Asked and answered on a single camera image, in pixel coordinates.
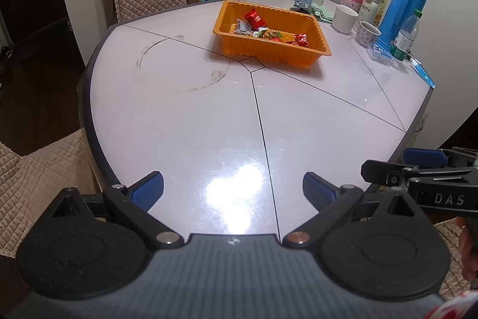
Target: circular scratch mark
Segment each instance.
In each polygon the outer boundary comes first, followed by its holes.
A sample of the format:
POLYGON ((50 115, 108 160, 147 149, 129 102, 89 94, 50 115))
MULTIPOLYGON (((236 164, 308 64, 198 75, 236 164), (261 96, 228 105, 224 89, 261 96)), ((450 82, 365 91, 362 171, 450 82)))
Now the circular scratch mark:
POLYGON ((202 86, 202 87, 191 88, 190 90, 187 90, 186 92, 199 91, 199 90, 202 90, 202 89, 207 88, 209 86, 212 86, 216 83, 219 83, 228 74, 230 67, 231 67, 231 63, 229 62, 228 67, 226 68, 225 71, 218 71, 218 70, 214 69, 211 72, 211 82, 210 83, 208 83, 208 84, 206 84, 205 86, 202 86))
POLYGON ((149 50, 151 48, 153 48, 154 46, 158 45, 159 43, 161 43, 163 41, 166 41, 166 40, 167 39, 162 39, 161 41, 153 42, 150 46, 147 46, 146 48, 143 49, 143 51, 141 52, 140 58, 136 60, 136 66, 138 67, 138 69, 141 69, 141 63, 143 61, 143 58, 144 58, 144 56, 146 56, 146 54, 149 52, 149 50))

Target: hand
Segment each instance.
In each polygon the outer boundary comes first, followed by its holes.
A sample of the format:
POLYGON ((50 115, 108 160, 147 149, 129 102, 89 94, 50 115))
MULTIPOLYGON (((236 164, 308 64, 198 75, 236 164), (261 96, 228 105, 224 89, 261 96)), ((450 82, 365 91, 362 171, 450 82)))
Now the hand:
POLYGON ((465 218, 456 218, 456 224, 463 227, 463 230, 458 238, 458 246, 461 252, 461 262, 463 263, 463 270, 461 274, 467 281, 472 281, 477 276, 478 271, 478 254, 471 252, 473 247, 473 237, 467 227, 467 220, 465 218))

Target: dining table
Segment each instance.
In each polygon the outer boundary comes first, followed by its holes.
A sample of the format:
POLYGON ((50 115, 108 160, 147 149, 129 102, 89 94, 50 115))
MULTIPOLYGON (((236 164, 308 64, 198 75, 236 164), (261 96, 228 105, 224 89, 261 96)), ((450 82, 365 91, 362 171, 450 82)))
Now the dining table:
MULTIPOLYGON (((317 214, 306 172, 366 191, 362 164, 400 157, 433 90, 410 64, 372 60, 354 32, 324 22, 332 55, 310 68, 225 53, 213 33, 223 3, 111 26, 85 71, 82 122, 106 185, 161 173, 163 194, 148 212, 185 240, 282 239, 317 214)), ((323 6, 333 14, 336 3, 323 6)))

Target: door frame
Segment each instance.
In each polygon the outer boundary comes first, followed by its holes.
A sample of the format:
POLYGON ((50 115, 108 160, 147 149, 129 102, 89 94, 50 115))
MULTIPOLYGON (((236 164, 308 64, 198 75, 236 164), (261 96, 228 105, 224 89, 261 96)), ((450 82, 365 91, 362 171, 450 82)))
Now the door frame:
POLYGON ((0 52, 4 46, 10 46, 11 38, 0 11, 0 52))

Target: white cup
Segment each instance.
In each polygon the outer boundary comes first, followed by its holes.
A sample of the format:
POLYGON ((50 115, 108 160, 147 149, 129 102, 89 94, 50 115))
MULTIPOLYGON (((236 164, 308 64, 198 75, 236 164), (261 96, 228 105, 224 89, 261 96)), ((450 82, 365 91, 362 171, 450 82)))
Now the white cup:
POLYGON ((357 29, 357 35, 355 36, 355 41, 364 47, 369 47, 378 37, 380 37, 380 30, 378 30, 372 24, 362 21, 360 22, 359 28, 357 29))
POLYGON ((332 26, 341 33, 350 33, 354 26, 358 14, 351 8, 339 4, 335 9, 335 15, 332 19, 332 26))

